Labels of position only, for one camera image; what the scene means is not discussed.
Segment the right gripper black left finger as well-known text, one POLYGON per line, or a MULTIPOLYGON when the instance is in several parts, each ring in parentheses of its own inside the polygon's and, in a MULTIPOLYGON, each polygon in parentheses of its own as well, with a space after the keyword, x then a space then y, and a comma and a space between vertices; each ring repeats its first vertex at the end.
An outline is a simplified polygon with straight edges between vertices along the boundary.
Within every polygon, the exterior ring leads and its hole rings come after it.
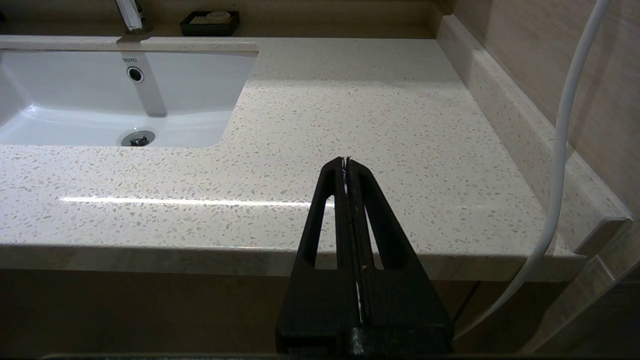
POLYGON ((343 335, 361 323, 345 168, 345 158, 337 157, 327 162, 318 176, 275 326, 279 353, 336 354, 343 335), (318 269, 315 265, 329 197, 334 198, 336 268, 318 269))

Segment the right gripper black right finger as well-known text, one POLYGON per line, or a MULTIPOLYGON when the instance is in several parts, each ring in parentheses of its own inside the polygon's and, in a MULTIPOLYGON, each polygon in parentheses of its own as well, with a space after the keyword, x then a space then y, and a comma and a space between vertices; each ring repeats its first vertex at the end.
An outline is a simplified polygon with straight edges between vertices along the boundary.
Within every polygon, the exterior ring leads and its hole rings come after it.
POLYGON ((431 356, 453 351, 453 322, 373 173, 346 162, 359 281, 352 356, 431 356))

